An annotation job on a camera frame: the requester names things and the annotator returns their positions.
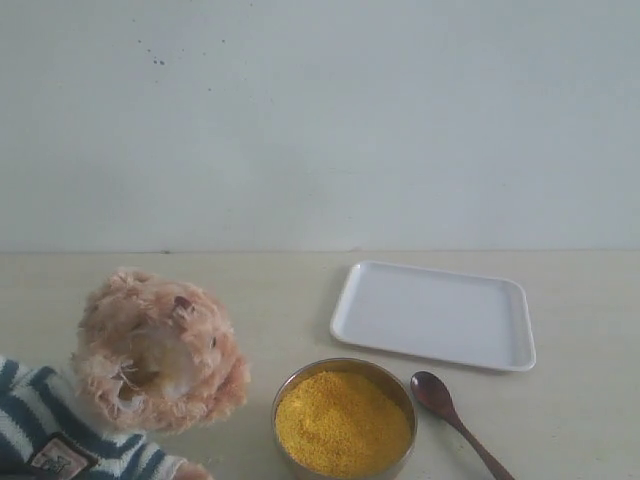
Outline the yellow millet grains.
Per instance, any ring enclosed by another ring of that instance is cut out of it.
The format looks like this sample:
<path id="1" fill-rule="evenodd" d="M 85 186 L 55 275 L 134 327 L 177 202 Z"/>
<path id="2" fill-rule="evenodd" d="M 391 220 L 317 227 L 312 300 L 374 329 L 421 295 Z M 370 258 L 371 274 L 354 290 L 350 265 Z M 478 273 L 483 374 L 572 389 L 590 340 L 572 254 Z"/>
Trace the yellow millet grains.
<path id="1" fill-rule="evenodd" d="M 366 377 L 324 371 L 280 401 L 278 439 L 300 465 L 355 479 L 388 469 L 409 448 L 412 429 L 401 408 Z"/>

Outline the steel bowl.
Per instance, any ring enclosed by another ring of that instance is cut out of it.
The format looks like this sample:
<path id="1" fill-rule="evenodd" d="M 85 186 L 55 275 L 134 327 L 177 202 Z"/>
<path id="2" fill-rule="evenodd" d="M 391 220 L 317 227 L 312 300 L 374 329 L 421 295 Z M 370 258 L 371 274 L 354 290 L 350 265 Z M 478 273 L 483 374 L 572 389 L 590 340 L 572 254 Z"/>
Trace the steel bowl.
<path id="1" fill-rule="evenodd" d="M 417 436 L 417 417 L 413 402 L 404 387 L 401 381 L 394 376 L 387 369 L 372 363 L 370 361 L 357 359 L 357 358 L 347 358 L 347 357 L 337 357 L 337 358 L 328 358 L 313 362 L 311 364 L 305 365 L 295 371 L 280 387 L 277 391 L 276 396 L 273 401 L 272 411 L 271 411 L 271 426 L 274 435 L 274 441 L 277 446 L 277 450 L 279 451 L 284 463 L 291 470 L 293 476 L 296 479 L 340 479 L 337 477 L 326 476 L 323 474 L 316 473 L 307 469 L 306 467 L 298 464 L 285 450 L 282 444 L 280 443 L 275 425 L 275 417 L 276 410 L 280 403 L 280 401 L 284 398 L 284 396 L 290 393 L 298 384 L 300 384 L 305 379 L 324 371 L 335 371 L 335 372 L 350 372 L 360 374 L 366 377 L 368 380 L 372 381 L 378 388 L 380 388 L 383 393 L 395 402 L 401 410 L 404 412 L 406 419 L 409 422 L 409 425 L 412 429 L 412 437 L 410 441 L 409 448 L 407 449 L 404 456 L 402 456 L 396 463 L 392 464 L 388 469 L 379 472 L 374 475 L 365 476 L 362 478 L 355 479 L 395 479 L 398 477 L 400 472 L 405 467 L 407 461 L 411 457 L 413 453 L 416 436 Z"/>

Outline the dark wooden spoon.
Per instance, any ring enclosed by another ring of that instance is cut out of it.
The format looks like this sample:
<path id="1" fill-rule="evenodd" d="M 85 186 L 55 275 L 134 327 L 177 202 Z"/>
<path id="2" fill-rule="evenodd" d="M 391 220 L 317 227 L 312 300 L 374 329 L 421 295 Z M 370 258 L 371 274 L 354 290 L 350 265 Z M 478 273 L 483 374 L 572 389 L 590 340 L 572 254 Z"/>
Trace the dark wooden spoon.
<path id="1" fill-rule="evenodd" d="M 416 400 L 426 410 L 448 423 L 470 444 L 495 479 L 515 479 L 464 425 L 455 409 L 451 394 L 442 380 L 433 373 L 418 371 L 410 379 L 410 389 Z"/>

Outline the white rectangular tray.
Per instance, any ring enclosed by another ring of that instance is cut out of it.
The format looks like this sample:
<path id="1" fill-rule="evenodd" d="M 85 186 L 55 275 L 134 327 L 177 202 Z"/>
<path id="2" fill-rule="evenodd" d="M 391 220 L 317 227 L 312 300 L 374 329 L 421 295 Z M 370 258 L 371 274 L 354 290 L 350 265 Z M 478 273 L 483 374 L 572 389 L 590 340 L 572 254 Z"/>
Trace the white rectangular tray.
<path id="1" fill-rule="evenodd" d="M 353 265 L 330 321 L 345 344 L 504 372 L 537 360 L 523 287 L 373 260 Z"/>

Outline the pink plush teddy bear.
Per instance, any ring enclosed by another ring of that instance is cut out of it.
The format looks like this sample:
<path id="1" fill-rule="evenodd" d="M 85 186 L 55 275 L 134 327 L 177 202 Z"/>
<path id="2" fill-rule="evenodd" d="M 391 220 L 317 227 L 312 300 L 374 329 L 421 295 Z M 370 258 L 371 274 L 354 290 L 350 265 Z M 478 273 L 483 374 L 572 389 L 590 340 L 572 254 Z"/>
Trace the pink plush teddy bear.
<path id="1" fill-rule="evenodd" d="M 205 479 L 149 439 L 228 417 L 249 367 L 202 288 L 115 271 L 85 303 L 68 370 L 1 360 L 1 473 L 15 479 Z"/>

